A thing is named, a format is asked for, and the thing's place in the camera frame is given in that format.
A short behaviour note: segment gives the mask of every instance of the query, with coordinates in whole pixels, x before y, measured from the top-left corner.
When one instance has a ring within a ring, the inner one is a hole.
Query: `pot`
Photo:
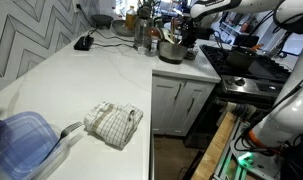
[[[257,53],[245,48],[237,48],[229,53],[227,64],[239,70],[247,70],[257,58]]]
[[[159,59],[170,64],[181,64],[188,49],[178,44],[160,42]]]

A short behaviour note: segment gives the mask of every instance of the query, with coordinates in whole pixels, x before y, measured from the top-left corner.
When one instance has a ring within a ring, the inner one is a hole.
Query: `metal handle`
[[[180,93],[180,90],[181,90],[181,86],[182,86],[182,84],[180,83],[180,84],[179,84],[179,90],[178,90],[178,92],[177,92],[177,95],[175,95],[174,100],[177,100],[177,98],[178,98],[178,96],[179,96],[179,93]]]
[[[188,112],[190,112],[190,110],[191,110],[191,108],[192,108],[192,106],[193,106],[193,103],[194,103],[194,98],[192,98],[192,102],[191,102],[191,105],[190,105],[190,107],[188,108]]]

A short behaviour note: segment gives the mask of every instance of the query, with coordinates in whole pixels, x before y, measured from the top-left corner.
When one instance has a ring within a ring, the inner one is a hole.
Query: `plastic container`
[[[125,14],[125,27],[127,27],[129,30],[133,30],[134,24],[135,24],[134,6],[130,6],[130,9]]]
[[[65,138],[41,163],[58,141],[60,132],[34,112],[1,121],[0,179],[47,178],[69,154],[69,139]]]

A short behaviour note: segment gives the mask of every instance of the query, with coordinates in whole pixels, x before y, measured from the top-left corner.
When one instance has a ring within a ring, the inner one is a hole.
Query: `wooden floor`
[[[154,138],[155,180],[182,179],[199,149],[186,148],[182,139]]]

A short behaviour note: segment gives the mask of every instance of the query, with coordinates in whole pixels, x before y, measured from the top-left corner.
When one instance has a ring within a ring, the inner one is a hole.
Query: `container lid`
[[[0,168],[11,179],[36,170],[58,137],[42,116],[23,112],[0,122]]]

